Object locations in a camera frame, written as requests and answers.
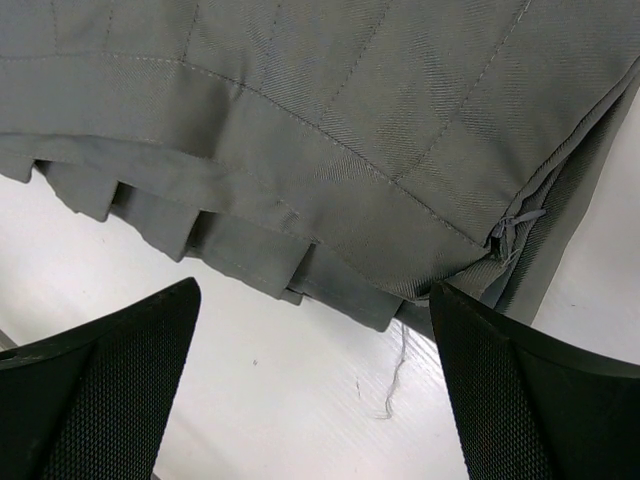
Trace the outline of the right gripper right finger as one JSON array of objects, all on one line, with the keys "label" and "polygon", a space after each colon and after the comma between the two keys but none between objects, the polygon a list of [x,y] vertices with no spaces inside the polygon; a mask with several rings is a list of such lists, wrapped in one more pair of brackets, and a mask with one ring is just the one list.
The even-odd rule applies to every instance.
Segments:
[{"label": "right gripper right finger", "polygon": [[499,314],[447,283],[430,311],[472,479],[636,479],[639,367]]}]

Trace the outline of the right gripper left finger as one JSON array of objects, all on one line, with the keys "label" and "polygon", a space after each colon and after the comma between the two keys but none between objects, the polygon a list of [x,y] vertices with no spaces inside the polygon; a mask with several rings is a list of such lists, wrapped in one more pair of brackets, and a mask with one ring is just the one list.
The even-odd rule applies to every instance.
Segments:
[{"label": "right gripper left finger", "polygon": [[2,478],[153,478],[200,305],[186,278],[2,350]]}]

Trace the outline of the grey pleated skirt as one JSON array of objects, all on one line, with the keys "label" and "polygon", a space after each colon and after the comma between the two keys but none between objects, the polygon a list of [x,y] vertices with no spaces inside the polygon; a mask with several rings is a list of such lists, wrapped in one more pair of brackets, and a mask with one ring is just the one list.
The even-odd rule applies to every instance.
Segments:
[{"label": "grey pleated skirt", "polygon": [[635,1],[5,1],[1,172],[376,330],[536,315],[639,89]]}]

